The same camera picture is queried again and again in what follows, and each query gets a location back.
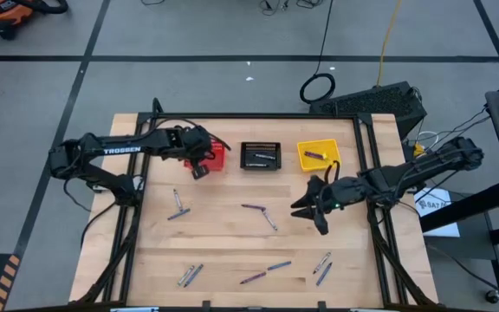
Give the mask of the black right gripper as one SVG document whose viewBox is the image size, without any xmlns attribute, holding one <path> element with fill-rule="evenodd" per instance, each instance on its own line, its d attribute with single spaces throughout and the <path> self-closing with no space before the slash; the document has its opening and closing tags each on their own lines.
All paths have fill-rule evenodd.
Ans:
<svg viewBox="0 0 499 312">
<path fill-rule="evenodd" d="M 345 177 L 325 185 L 325 181 L 317 175 L 312 175 L 307 182 L 305 194 L 296 200 L 290 207 L 303 208 L 291 213 L 292 217 L 312 220 L 317 231 L 325 236 L 329 233 L 325 214 L 314 206 L 314 199 L 318 196 L 318 206 L 323 211 L 334 209 L 343 210 L 346 205 L 363 201 L 369 195 L 369 187 L 361 178 Z"/>
</svg>

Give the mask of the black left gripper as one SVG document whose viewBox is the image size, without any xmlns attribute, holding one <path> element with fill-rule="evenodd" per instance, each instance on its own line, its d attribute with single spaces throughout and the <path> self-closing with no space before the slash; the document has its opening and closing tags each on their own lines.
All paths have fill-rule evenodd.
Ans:
<svg viewBox="0 0 499 312">
<path fill-rule="evenodd" d="M 187 160 L 194 166 L 191 170 L 195 180 L 201 179 L 210 173 L 207 165 L 199 166 L 199 163 L 207 158 L 212 151 L 211 136 L 207 130 L 196 125 L 193 127 L 175 126 L 171 128 L 173 148 L 169 157 L 173 159 Z"/>
</svg>

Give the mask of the red plastic basket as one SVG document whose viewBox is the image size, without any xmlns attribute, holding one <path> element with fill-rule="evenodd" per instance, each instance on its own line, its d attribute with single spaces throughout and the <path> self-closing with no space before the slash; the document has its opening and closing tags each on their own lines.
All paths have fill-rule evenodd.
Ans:
<svg viewBox="0 0 499 312">
<path fill-rule="evenodd" d="M 194 147 L 194 152 L 200 156 L 198 167 L 203 167 L 210 172 L 220 172 L 225 163 L 225 147 L 216 140 L 211 140 L 210 144 L 198 143 Z"/>
</svg>

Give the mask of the yellow plastic basket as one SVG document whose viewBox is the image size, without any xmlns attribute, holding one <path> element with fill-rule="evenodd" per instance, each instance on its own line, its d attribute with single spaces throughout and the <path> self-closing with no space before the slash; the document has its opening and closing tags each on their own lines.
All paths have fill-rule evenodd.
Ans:
<svg viewBox="0 0 499 312">
<path fill-rule="evenodd" d="M 304 155 L 305 151 L 314 153 L 325 153 L 326 160 L 312 159 Z M 340 162 L 340 151 L 334 139 L 302 141 L 297 143 L 297 152 L 300 159 L 301 169 L 304 172 L 327 169 L 335 161 Z"/>
</svg>

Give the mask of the black plastic basket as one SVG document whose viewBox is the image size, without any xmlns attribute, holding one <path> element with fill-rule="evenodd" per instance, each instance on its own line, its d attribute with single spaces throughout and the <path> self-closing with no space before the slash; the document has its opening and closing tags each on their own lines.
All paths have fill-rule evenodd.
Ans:
<svg viewBox="0 0 499 312">
<path fill-rule="evenodd" d="M 240 151 L 240 167 L 244 170 L 253 171 L 277 171 L 282 168 L 282 151 L 279 142 L 242 142 Z M 260 159 L 253 156 L 254 153 L 275 156 L 276 160 Z M 266 168 L 248 168 L 249 163 L 268 164 Z"/>
</svg>

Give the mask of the black computer case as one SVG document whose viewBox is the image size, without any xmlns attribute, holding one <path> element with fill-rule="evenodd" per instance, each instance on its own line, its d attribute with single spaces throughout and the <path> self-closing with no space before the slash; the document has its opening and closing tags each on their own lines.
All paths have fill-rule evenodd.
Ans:
<svg viewBox="0 0 499 312">
<path fill-rule="evenodd" d="M 419 90 L 407 81 L 312 103 L 311 114 L 392 114 L 403 139 L 427 115 Z"/>
</svg>

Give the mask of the white paper sign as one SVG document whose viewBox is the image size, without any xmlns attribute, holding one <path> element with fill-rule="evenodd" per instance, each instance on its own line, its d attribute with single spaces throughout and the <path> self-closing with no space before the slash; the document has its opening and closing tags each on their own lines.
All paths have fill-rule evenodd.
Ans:
<svg viewBox="0 0 499 312">
<path fill-rule="evenodd" d="M 438 224 L 444 220 L 437 215 L 437 212 L 451 205 L 454 199 L 450 193 L 440 188 L 429 188 L 418 191 L 414 195 L 415 206 L 421 218 L 426 218 L 429 230 L 425 230 L 424 221 L 421 227 L 425 237 L 460 238 L 460 230 L 457 223 L 445 223 L 444 226 L 432 228 L 432 224 Z"/>
</svg>

